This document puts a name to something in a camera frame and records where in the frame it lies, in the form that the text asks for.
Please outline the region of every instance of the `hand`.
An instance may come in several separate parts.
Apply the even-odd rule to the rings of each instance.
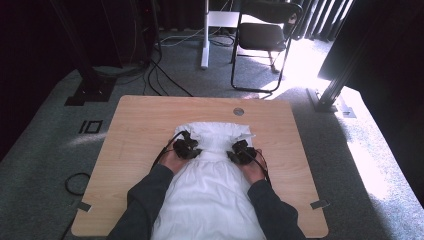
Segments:
[[[262,157],[262,150],[256,149],[256,151],[258,152],[258,154],[256,154],[256,160],[262,165],[263,168],[267,169],[266,163]],[[259,180],[265,179],[265,175],[262,172],[262,169],[255,161],[251,161],[249,164],[246,165],[236,165],[243,172],[244,177],[250,184],[254,184]]]
[[[188,160],[179,158],[173,149],[167,150],[159,160],[159,163],[171,169],[174,175],[177,174],[187,162]]]

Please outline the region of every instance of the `dark sleeve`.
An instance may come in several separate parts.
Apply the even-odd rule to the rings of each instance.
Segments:
[[[153,223],[162,208],[172,171],[157,164],[152,171],[128,191],[127,210],[107,239],[150,239]]]
[[[247,194],[268,240],[306,239],[297,225],[297,210],[281,201],[268,182],[257,181],[252,184]]]

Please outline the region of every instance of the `person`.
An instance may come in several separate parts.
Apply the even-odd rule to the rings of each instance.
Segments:
[[[260,149],[257,151],[260,154],[257,154],[256,159],[266,167],[261,157],[262,151]],[[128,191],[127,209],[107,239],[150,239],[153,224],[164,203],[172,178],[188,161],[179,158],[173,150],[167,151],[151,172]],[[265,180],[261,168],[253,161],[238,167],[251,184],[248,196],[265,237],[306,239],[297,225],[297,210],[280,200]]]

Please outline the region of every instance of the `folded cloth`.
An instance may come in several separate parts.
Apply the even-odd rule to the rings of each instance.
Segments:
[[[250,134],[249,126],[195,122],[175,132],[182,130],[203,151],[174,176],[152,239],[265,239],[247,196],[250,185],[226,154],[237,138]]]

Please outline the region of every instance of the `table top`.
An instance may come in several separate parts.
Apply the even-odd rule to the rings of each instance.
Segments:
[[[234,114],[241,108],[244,114]],[[253,146],[263,151],[273,189],[299,212],[308,238],[328,234],[322,209],[290,104],[279,100],[123,96],[118,104],[83,203],[72,226],[76,236],[106,236],[126,209],[128,190],[146,176],[175,128],[190,122],[250,126]]]

